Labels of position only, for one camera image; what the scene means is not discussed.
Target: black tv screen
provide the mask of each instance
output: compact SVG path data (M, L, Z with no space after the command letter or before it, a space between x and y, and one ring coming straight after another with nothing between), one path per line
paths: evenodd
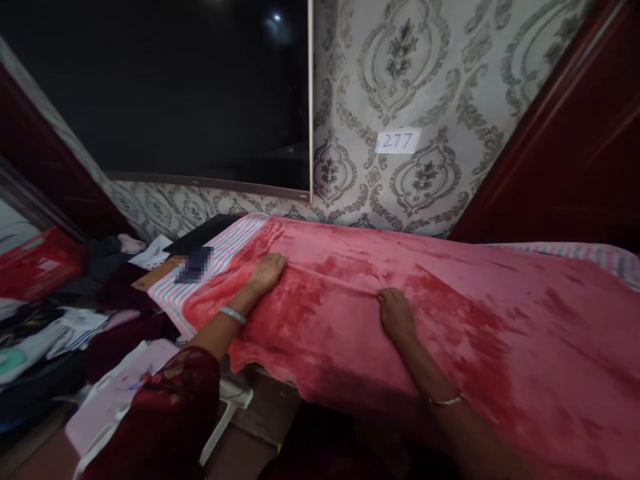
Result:
M0 33L102 170L311 200L308 0L4 0Z

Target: paper label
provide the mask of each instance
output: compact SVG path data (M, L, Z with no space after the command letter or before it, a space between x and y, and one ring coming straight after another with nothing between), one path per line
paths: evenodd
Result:
M415 153L420 140L420 129L396 129L378 133L376 153Z

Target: dark red door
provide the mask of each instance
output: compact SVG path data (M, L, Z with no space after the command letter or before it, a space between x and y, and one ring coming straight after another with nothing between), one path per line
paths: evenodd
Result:
M640 251L640 9L598 2L454 228Z

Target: person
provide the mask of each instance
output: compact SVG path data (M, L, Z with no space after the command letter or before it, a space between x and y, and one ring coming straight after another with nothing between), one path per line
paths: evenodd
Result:
M111 440L85 468L84 480L204 478L199 457L215 426L219 363L241 328L237 319L249 316L256 302L277 284L286 264L287 259L278 253L262 258L250 280L227 304L227 313L218 312L142 386ZM413 310L403 292L382 289L378 300L384 331L450 440L464 478L531 478L522 460L498 438L420 344ZM363 463L350 462L346 465L354 470L342 469L344 475L340 476L335 469L329 471L331 463L327 461L313 466L307 460L293 463L279 465L277 459L261 478L385 478L384 472L371 464L368 473L363 473L366 465L358 471L357 466Z

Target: pink blanket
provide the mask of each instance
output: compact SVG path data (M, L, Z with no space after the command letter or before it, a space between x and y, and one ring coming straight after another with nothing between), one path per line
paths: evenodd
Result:
M271 217L186 300L199 330L264 254L289 258L231 346L308 401L434 432L379 322L404 290L440 366L538 477L640 478L640 294L582 260Z

